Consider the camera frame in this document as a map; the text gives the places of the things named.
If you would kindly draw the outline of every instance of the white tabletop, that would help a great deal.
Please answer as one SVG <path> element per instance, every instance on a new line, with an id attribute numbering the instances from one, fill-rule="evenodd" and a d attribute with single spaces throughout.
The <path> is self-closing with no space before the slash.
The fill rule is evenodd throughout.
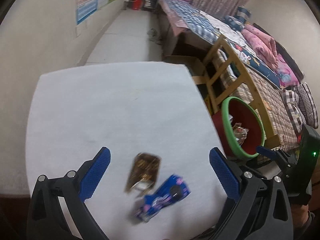
<path id="1" fill-rule="evenodd" d="M 111 151 L 111 163 L 85 204 L 110 240 L 185 240 L 218 221 L 226 194 L 209 164 L 209 151 L 222 147 L 185 66 L 114 63 L 42 75 L 27 127 L 30 192 L 39 175 L 62 177 L 103 146 Z M 136 224 L 131 214 L 138 192 L 124 189 L 139 152 L 162 159 L 155 188 L 175 173 L 191 193 L 148 223 Z M 79 236 L 65 203 L 62 208 Z"/>

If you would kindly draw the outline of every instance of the white tile floor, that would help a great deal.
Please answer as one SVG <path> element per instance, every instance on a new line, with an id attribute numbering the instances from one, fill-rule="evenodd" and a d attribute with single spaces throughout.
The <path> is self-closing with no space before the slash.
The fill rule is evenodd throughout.
<path id="1" fill-rule="evenodd" d="M 150 28 L 159 31 L 155 14 L 130 9 L 121 11 L 97 43 L 86 65 L 161 61 L 161 46 L 148 38 Z"/>

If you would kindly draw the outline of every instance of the blue snack wrapper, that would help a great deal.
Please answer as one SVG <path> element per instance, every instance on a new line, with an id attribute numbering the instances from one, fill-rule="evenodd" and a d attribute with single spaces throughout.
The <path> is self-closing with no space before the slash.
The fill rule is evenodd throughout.
<path id="1" fill-rule="evenodd" d="M 178 175 L 171 175 L 153 195 L 144 196 L 144 204 L 140 207 L 135 216 L 144 222 L 166 206 L 172 205 L 190 194 L 188 186 Z"/>

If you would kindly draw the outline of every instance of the metal screw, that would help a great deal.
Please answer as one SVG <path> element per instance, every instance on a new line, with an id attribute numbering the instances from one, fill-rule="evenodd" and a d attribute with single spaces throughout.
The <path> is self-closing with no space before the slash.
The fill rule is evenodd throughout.
<path id="1" fill-rule="evenodd" d="M 281 178 L 278 177 L 278 176 L 275 176 L 275 181 L 276 181 L 276 182 L 281 182 Z"/>
<path id="2" fill-rule="evenodd" d="M 250 178 L 252 178 L 252 173 L 249 172 L 249 171 L 245 171 L 245 172 L 244 172 L 244 176 L 245 176 L 246 178 L 250 179 Z"/>
<path id="3" fill-rule="evenodd" d="M 68 174 L 67 174 L 67 176 L 68 176 L 69 178 L 73 178 L 75 175 L 76 175 L 76 172 L 75 172 L 75 171 L 69 171 Z"/>
<path id="4" fill-rule="evenodd" d="M 40 176 L 38 177 L 38 180 L 39 180 L 39 181 L 44 181 L 44 179 L 45 179 L 45 176 L 44 176 L 44 175 L 40 175 Z"/>

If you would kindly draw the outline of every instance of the wooden bed rail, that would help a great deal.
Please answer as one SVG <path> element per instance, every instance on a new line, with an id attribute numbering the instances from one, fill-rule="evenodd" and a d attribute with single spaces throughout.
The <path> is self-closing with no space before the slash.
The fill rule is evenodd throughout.
<path id="1" fill-rule="evenodd" d="M 237 87 L 239 87 L 242 83 L 245 83 L 248 86 L 249 91 L 253 97 L 253 101 L 249 105 L 253 109 L 258 110 L 261 121 L 263 123 L 263 127 L 266 133 L 266 140 L 264 144 L 265 147 L 272 149 L 274 147 L 279 146 L 281 144 L 280 137 L 278 134 L 275 134 L 268 110 L 266 108 L 264 100 L 261 97 L 261 94 L 259 93 L 254 82 L 252 81 L 252 78 L 247 68 L 239 59 L 234 50 L 230 47 L 230 45 L 226 42 L 225 37 L 223 35 L 221 35 L 219 39 L 213 44 L 208 54 L 204 58 L 204 66 L 206 67 L 208 63 L 212 61 L 214 55 L 217 54 L 218 49 L 220 49 L 221 47 L 228 54 L 228 59 L 225 62 L 223 62 L 219 66 L 219 68 L 217 68 L 217 72 L 212 76 L 212 78 L 209 78 L 207 71 L 204 74 L 208 93 L 212 103 L 213 112 L 218 112 L 219 104 L 225 98 L 229 97 L 237 89 Z M 230 65 L 231 62 L 233 62 L 236 65 L 236 68 L 240 72 L 240 76 L 235 81 L 233 81 L 219 96 L 216 97 L 213 91 L 212 84 L 217 81 L 217 79 L 221 76 L 221 74 L 224 71 L 226 71 L 228 65 Z"/>

